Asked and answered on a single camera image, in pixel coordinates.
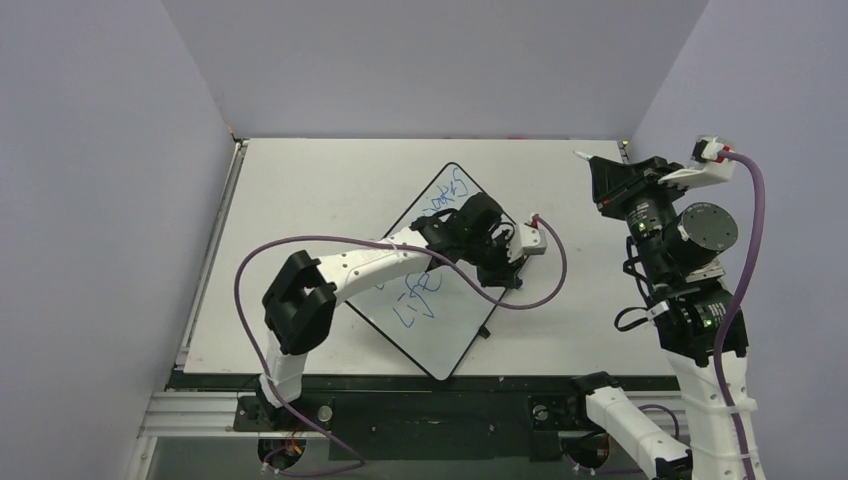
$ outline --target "whiteboard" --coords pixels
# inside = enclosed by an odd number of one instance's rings
[[[233,303],[233,277],[257,245],[294,235],[375,239],[446,163],[468,171],[514,219],[538,212],[568,253],[568,278],[550,303],[529,311],[498,308],[454,375],[671,375],[656,330],[622,334],[615,314],[641,302],[633,279],[621,273],[624,222],[603,218],[592,202],[586,162],[573,150],[620,160],[613,141],[251,139],[202,288],[184,371],[258,373],[259,361]],[[346,245],[306,242],[268,250],[244,272],[242,301],[262,340],[267,330],[262,295],[289,255],[333,255]],[[547,295],[560,275],[555,250],[524,266],[510,303]],[[369,322],[347,305],[333,316],[330,335],[309,353],[314,375],[424,375]]]
[[[446,208],[459,209],[481,191],[484,190],[461,165],[448,163],[383,236],[396,233],[423,215]],[[507,215],[502,221],[515,223]],[[459,262],[459,267],[471,278],[477,278],[476,269],[468,263]],[[502,287],[485,290],[494,298],[506,291]],[[446,267],[377,285],[354,296],[348,304],[437,380],[453,373],[496,308]]]

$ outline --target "wall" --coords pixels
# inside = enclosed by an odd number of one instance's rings
[[[771,479],[845,476],[846,20],[838,0],[712,0],[632,143],[634,160],[685,160],[696,134],[717,132],[764,171],[766,233],[743,308]],[[747,233],[750,185],[741,168],[685,200],[721,204]],[[734,285],[747,239],[726,255]]]
[[[233,144],[157,0],[0,6],[0,476],[122,478]]]
[[[629,138],[706,0],[163,0],[236,135]]]

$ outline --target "table top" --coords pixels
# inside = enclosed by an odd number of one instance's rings
[[[560,295],[529,311],[497,309],[454,375],[671,375],[650,325],[619,333],[612,321],[640,305],[625,259],[623,222],[603,218],[591,199],[582,150],[621,159],[614,141],[251,139],[189,345],[186,373],[258,373],[233,303],[233,277],[244,256],[265,242],[294,235],[376,238],[448,162],[461,165],[504,209],[523,219],[538,212],[563,238],[568,279]],[[347,250],[304,243],[261,254],[243,277],[245,312],[264,344],[259,301],[285,259]],[[528,263],[525,285],[511,303],[544,297],[556,283],[555,248]],[[336,309],[327,340],[309,354],[306,373],[423,375],[347,305]]]

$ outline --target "purple hose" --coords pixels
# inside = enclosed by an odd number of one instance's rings
[[[721,390],[721,396],[724,397],[724,402],[728,407],[735,407],[736,402],[733,400],[733,395],[730,393],[730,388],[727,386],[727,377],[724,375],[724,365],[722,365],[721,354],[724,347],[724,341],[727,338],[727,332],[730,330],[730,325],[733,319],[739,312],[739,307],[742,305],[742,298],[748,291],[748,285],[751,283],[751,277],[754,274],[754,267],[757,264],[757,257],[760,254],[760,245],[763,241],[763,228],[766,217],[766,186],[763,181],[763,173],[760,168],[745,155],[736,152],[721,151],[719,155],[739,162],[751,172],[751,180],[754,182],[754,224],[751,229],[751,240],[748,243],[748,254],[745,258],[745,266],[742,267],[742,275],[739,277],[739,284],[736,286],[736,291],[733,292],[733,298],[730,300],[730,306],[724,314],[724,319],[716,334],[715,343],[713,344],[713,359],[715,362],[716,378],[718,386]],[[745,426],[742,424],[742,416],[738,413],[730,414],[733,419],[733,426],[736,428],[736,438],[739,441],[739,450],[742,455],[749,455],[748,437],[745,435]],[[742,458],[742,465],[745,466],[745,474],[748,480],[755,480],[754,465],[751,462],[750,456]]]
[[[242,260],[241,265],[239,265],[238,270],[236,270],[236,277],[235,277],[235,280],[233,281],[233,298],[234,298],[235,304],[236,304],[236,313],[238,314],[239,321],[241,321],[241,326],[242,326],[242,328],[244,328],[244,332],[247,335],[247,339],[250,341],[250,344],[253,347],[253,350],[256,352],[256,356],[259,357],[259,363],[262,365],[262,372],[265,374],[266,377],[270,376],[271,370],[268,367],[268,362],[265,361],[265,355],[262,352],[262,348],[259,346],[259,343],[256,341],[256,337],[253,335],[253,331],[250,330],[250,325],[248,325],[248,323],[247,323],[247,317],[244,314],[244,308],[242,307],[242,303],[241,303],[241,293],[239,292],[239,287],[241,285],[241,277],[244,274],[244,270],[247,267],[247,264],[250,263],[250,261],[253,260],[254,257],[256,257],[260,253],[264,252],[265,250],[268,250],[269,248],[277,247],[277,246],[280,246],[280,245],[286,245],[286,244],[289,244],[289,243],[296,243],[296,242],[347,243],[347,244],[351,244],[351,245],[359,245],[359,246],[362,246],[362,247],[377,248],[377,249],[382,249],[382,250],[397,249],[397,250],[407,250],[407,251],[416,252],[416,253],[423,253],[423,254],[430,255],[431,257],[438,259],[444,265],[447,265],[448,267],[452,268],[456,273],[459,274],[460,277],[462,277],[463,280],[465,280],[483,298],[485,298],[489,302],[491,302],[491,303],[493,303],[493,304],[495,304],[495,305],[497,305],[501,308],[506,308],[506,309],[509,309],[509,310],[530,310],[531,308],[540,307],[540,306],[550,302],[551,300],[553,300],[553,298],[557,296],[559,291],[562,290],[562,286],[565,283],[566,272],[568,270],[568,262],[566,260],[565,247],[562,244],[562,240],[559,238],[559,236],[556,234],[556,232],[553,230],[553,228],[551,228],[550,224],[548,224],[548,222],[543,220],[538,215],[535,215],[533,217],[533,219],[538,221],[539,223],[541,223],[542,226],[545,227],[545,229],[548,232],[550,232],[551,236],[554,239],[554,242],[556,242],[557,248],[559,249],[560,256],[562,257],[562,275],[560,275],[560,279],[559,279],[559,282],[557,282],[556,287],[554,287],[554,290],[550,293],[550,295],[548,295],[547,297],[545,297],[545,298],[543,298],[543,299],[541,299],[537,302],[534,302],[534,303],[530,303],[530,304],[527,304],[527,305],[513,305],[513,304],[509,304],[509,303],[504,303],[504,302],[498,300],[497,298],[490,296],[481,287],[477,286],[477,284],[474,282],[474,280],[472,280],[471,277],[469,277],[465,272],[463,272],[454,262],[450,261],[444,255],[441,255],[437,252],[433,252],[431,250],[427,250],[426,248],[415,247],[415,246],[412,246],[412,245],[393,245],[393,244],[387,244],[387,243],[377,243],[377,242],[371,242],[371,241],[367,241],[367,240],[357,240],[357,239],[353,239],[353,238],[335,237],[335,236],[327,236],[327,235],[302,235],[302,236],[298,236],[298,237],[289,237],[289,238],[283,238],[283,239],[280,239],[280,240],[274,240],[273,242],[268,242],[264,245],[260,245],[259,247],[255,248],[252,252],[247,254],[247,256],[244,258],[244,260]],[[308,426],[312,430],[314,430],[314,431],[324,435],[325,437],[327,437],[330,441],[332,441],[333,443],[335,443],[339,447],[343,448],[345,451],[347,451],[348,453],[353,455],[359,461],[359,463],[356,463],[356,464],[346,465],[346,466],[343,466],[343,467],[337,467],[337,468],[333,468],[333,469],[329,469],[329,470],[323,470],[323,471],[319,471],[319,472],[295,473],[295,472],[280,471],[279,472],[280,475],[287,476],[287,477],[307,477],[307,478],[308,477],[320,477],[320,476],[324,476],[324,475],[334,475],[336,473],[347,472],[347,471],[350,471],[350,470],[360,468],[363,465],[365,465],[365,458],[359,452],[354,450],[348,444],[341,441],[338,437],[336,437],[335,435],[333,435],[329,431],[321,428],[315,422],[309,420],[309,418],[307,418],[305,415],[298,412],[294,407],[289,405],[288,402],[283,400],[283,396],[280,394],[279,391],[277,391],[277,388],[274,386],[273,383],[268,382],[268,385],[271,387],[271,392],[274,394],[274,397],[277,399],[278,402],[280,402],[283,405],[283,407],[286,410],[289,411],[289,413],[294,415],[295,418],[297,418],[298,420],[303,422],[306,426]],[[278,453],[280,453],[282,450],[283,450],[283,448],[278,448],[278,449],[270,452],[268,455],[265,456],[263,461],[266,464],[270,464],[271,463],[270,461],[274,458],[274,456],[277,455]]]
[[[639,407],[639,410],[641,410],[643,412],[645,410],[662,410],[663,412],[667,413],[671,417],[671,421],[674,422],[674,439],[680,440],[680,421],[677,419],[677,415],[675,415],[674,412],[671,411],[670,408],[668,408],[664,405],[657,404],[657,403],[649,403],[649,404],[642,405],[641,407]],[[642,473],[642,470],[638,469],[638,468],[597,468],[597,469],[587,468],[587,467],[584,467],[583,465],[580,465],[579,463],[575,462],[574,459],[571,458],[570,455],[568,455],[568,453],[565,454],[565,458],[567,458],[568,461],[571,462],[572,465],[577,466],[578,470],[583,471],[583,472],[591,472],[592,470],[594,470],[595,473],[598,474],[598,475],[627,475],[627,474]]]

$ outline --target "purple cable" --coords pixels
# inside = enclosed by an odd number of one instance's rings
[[[259,343],[256,341],[256,337],[253,335],[253,331],[250,330],[250,325],[248,325],[248,323],[247,323],[247,317],[244,314],[244,308],[242,307],[242,303],[241,303],[241,293],[239,292],[239,286],[241,285],[241,277],[244,274],[244,270],[247,267],[247,264],[250,263],[250,261],[253,260],[254,257],[256,257],[260,253],[264,252],[265,250],[268,250],[269,248],[277,247],[277,246],[280,246],[280,245],[286,245],[286,244],[289,244],[289,243],[296,243],[296,242],[347,243],[347,244],[351,244],[351,245],[359,245],[359,246],[362,246],[362,247],[377,248],[377,249],[382,249],[382,250],[395,250],[395,249],[397,249],[397,250],[407,250],[407,251],[416,252],[416,253],[423,253],[423,254],[430,255],[431,257],[436,258],[437,260],[442,262],[444,265],[447,265],[448,267],[453,269],[456,273],[459,274],[460,277],[462,277],[463,280],[465,280],[483,298],[485,298],[489,302],[491,302],[491,303],[493,303],[493,304],[495,304],[495,305],[497,305],[501,308],[506,308],[506,309],[509,309],[509,310],[530,310],[531,308],[540,307],[540,306],[550,302],[551,300],[553,300],[553,298],[557,296],[559,291],[562,290],[562,286],[565,283],[566,272],[568,270],[568,262],[566,260],[565,247],[562,244],[562,240],[560,240],[559,236],[556,234],[556,232],[553,230],[553,228],[551,228],[550,224],[548,224],[548,222],[543,220],[538,215],[534,215],[533,220],[536,220],[539,223],[541,223],[542,226],[545,227],[545,229],[548,232],[550,232],[551,236],[554,239],[554,242],[556,242],[556,244],[557,244],[557,248],[559,249],[560,256],[562,257],[562,275],[560,276],[559,282],[557,282],[556,287],[550,293],[550,295],[548,295],[547,297],[545,297],[545,298],[543,298],[543,299],[541,299],[537,302],[534,302],[534,303],[530,303],[530,304],[527,304],[527,305],[512,305],[512,304],[509,304],[509,303],[504,303],[504,302],[502,302],[502,301],[500,301],[497,298],[494,298],[492,296],[489,296],[489,294],[487,294],[482,288],[477,286],[477,284],[474,282],[474,280],[472,280],[471,277],[469,277],[465,272],[463,272],[454,262],[450,261],[444,255],[441,255],[437,252],[433,252],[431,250],[427,250],[426,248],[415,247],[415,246],[412,246],[412,245],[394,245],[394,244],[386,244],[386,243],[377,243],[377,242],[371,242],[371,241],[368,241],[368,240],[357,240],[357,239],[354,239],[354,238],[336,237],[336,236],[328,236],[328,235],[301,235],[301,236],[297,236],[297,237],[282,238],[280,240],[274,240],[273,242],[268,242],[264,245],[260,245],[259,247],[255,248],[252,252],[247,254],[247,256],[244,258],[244,260],[242,260],[241,265],[239,265],[238,270],[236,270],[236,277],[235,277],[235,280],[233,281],[233,298],[234,298],[235,304],[236,304],[236,313],[238,314],[239,321],[241,321],[242,328],[244,328],[244,333],[247,335],[247,339],[250,341],[250,344],[253,347],[253,350],[256,352],[256,356],[259,357],[259,363],[262,365],[262,372],[265,374],[266,377],[269,377],[271,375],[271,370],[268,367],[268,362],[265,361],[265,355],[262,352],[262,348],[259,346]],[[325,476],[325,475],[333,475],[333,474],[336,474],[336,473],[347,472],[347,471],[350,471],[350,470],[360,468],[363,465],[365,465],[365,462],[366,462],[365,458],[359,452],[354,450],[348,444],[341,441],[338,437],[336,437],[332,433],[321,428],[321,426],[317,425],[312,420],[309,420],[309,418],[307,418],[305,415],[298,412],[294,407],[289,405],[288,402],[283,400],[283,396],[280,394],[279,391],[277,391],[277,388],[274,386],[273,383],[268,382],[268,385],[271,386],[271,392],[274,394],[274,397],[277,399],[278,402],[280,402],[283,405],[283,407],[286,410],[289,411],[289,413],[294,415],[295,418],[297,418],[298,420],[303,422],[306,426],[308,426],[312,430],[314,430],[314,431],[324,435],[325,437],[327,437],[330,441],[332,441],[333,443],[335,443],[339,447],[343,448],[345,451],[347,451],[348,453],[353,455],[359,461],[359,463],[356,463],[356,464],[346,465],[346,466],[343,466],[343,467],[333,468],[333,469],[329,469],[329,470],[323,470],[323,471],[319,471],[319,472],[296,473],[296,472],[286,472],[286,471],[281,470],[279,472],[280,475],[287,476],[287,477],[307,477],[307,478],[309,478],[309,477],[320,477],[320,476]],[[278,449],[270,452],[268,455],[265,456],[265,458],[263,459],[263,462],[266,463],[266,464],[270,464],[271,463],[270,460],[273,459],[274,456],[277,455],[278,453],[280,453],[281,451],[283,451],[283,448],[278,448]]]
[[[730,330],[730,325],[733,319],[739,312],[739,307],[742,305],[742,298],[748,291],[748,285],[751,283],[751,277],[754,275],[754,267],[757,264],[757,257],[760,254],[760,245],[763,241],[763,229],[765,226],[766,217],[766,186],[763,180],[763,173],[760,167],[754,163],[749,157],[736,153],[721,151],[718,153],[724,158],[728,158],[735,162],[739,162],[751,172],[751,180],[754,183],[754,224],[751,229],[751,240],[748,243],[748,254],[745,258],[745,266],[742,267],[742,275],[739,277],[739,284],[736,286],[736,291],[733,292],[733,298],[730,300],[730,306],[727,307],[727,312],[724,314],[724,319],[716,334],[715,343],[713,344],[713,359],[715,362],[716,378],[718,386],[721,390],[721,396],[724,397],[724,402],[728,407],[735,407],[736,402],[733,400],[733,395],[730,393],[730,388],[727,386],[727,377],[724,375],[724,365],[722,364],[721,354],[724,348],[724,341],[727,338],[727,332]],[[733,420],[733,426],[736,428],[736,438],[739,441],[739,450],[743,455],[742,465],[745,466],[745,474],[748,480],[755,480],[754,465],[751,462],[748,449],[748,437],[745,435],[745,425],[742,424],[742,416],[738,413],[731,413],[730,418]]]
[[[648,403],[648,404],[645,404],[645,405],[642,405],[641,407],[639,407],[639,410],[641,410],[643,412],[645,410],[662,410],[663,412],[667,413],[671,417],[671,421],[674,422],[674,439],[680,440],[680,421],[677,419],[677,415],[675,415],[674,412],[672,412],[670,408],[668,408],[664,405],[657,404],[657,403]],[[583,471],[583,472],[591,472],[592,470],[594,470],[595,474],[598,474],[598,475],[627,475],[627,474],[634,474],[634,473],[642,473],[642,470],[638,469],[638,468],[606,468],[606,469],[604,469],[604,468],[598,468],[598,469],[587,468],[587,467],[584,467],[583,465],[580,465],[579,463],[575,462],[574,459],[571,458],[570,455],[568,455],[568,453],[565,454],[565,458],[567,458],[568,461],[571,462],[572,465],[577,466],[578,470]]]

